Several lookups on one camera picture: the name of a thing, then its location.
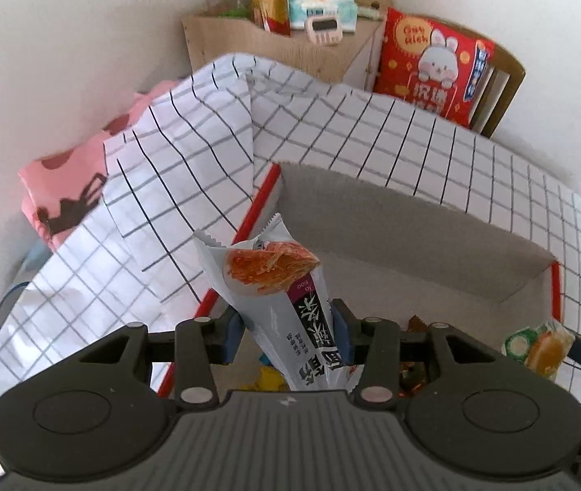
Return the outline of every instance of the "snack wrapper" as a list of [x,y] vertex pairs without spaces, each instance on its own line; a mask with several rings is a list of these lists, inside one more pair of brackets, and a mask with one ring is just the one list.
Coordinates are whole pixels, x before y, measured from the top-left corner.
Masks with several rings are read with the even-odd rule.
[[240,313],[291,390],[345,389],[320,260],[279,214],[259,236],[230,247],[203,232],[194,242],[213,289]]
[[511,334],[502,345],[502,354],[553,380],[573,343],[573,334],[557,320],[549,320]]

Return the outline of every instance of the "screw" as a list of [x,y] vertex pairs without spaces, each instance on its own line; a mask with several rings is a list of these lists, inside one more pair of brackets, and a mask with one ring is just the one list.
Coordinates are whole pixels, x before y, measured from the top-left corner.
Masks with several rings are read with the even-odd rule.
[[279,401],[280,404],[283,404],[288,408],[288,406],[293,405],[297,402],[297,399],[294,396],[287,396],[285,399],[281,399]]
[[201,386],[187,387],[181,392],[181,400],[189,404],[204,404],[213,398],[213,392]]
[[371,385],[361,390],[361,398],[367,403],[387,403],[393,398],[393,392],[382,385]]

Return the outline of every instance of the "pink fabric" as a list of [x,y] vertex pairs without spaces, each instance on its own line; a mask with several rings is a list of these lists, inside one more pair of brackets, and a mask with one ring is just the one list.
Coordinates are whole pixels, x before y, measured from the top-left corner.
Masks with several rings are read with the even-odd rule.
[[136,94],[127,114],[114,119],[87,142],[35,160],[19,171],[27,191],[22,212],[50,249],[58,249],[99,203],[106,183],[104,141],[137,122],[152,100],[175,85],[174,81],[163,81],[149,94]]

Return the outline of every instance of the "red snack package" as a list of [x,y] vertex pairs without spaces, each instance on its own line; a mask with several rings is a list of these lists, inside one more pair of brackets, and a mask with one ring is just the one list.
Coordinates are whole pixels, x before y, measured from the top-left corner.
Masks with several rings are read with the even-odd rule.
[[475,91],[495,45],[390,7],[374,91],[469,127]]

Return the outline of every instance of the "yellow object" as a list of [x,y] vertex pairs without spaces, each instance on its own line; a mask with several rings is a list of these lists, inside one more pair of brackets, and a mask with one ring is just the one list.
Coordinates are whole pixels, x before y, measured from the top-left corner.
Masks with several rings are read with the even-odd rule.
[[274,367],[263,365],[256,383],[244,385],[241,389],[246,392],[287,392],[288,384]]

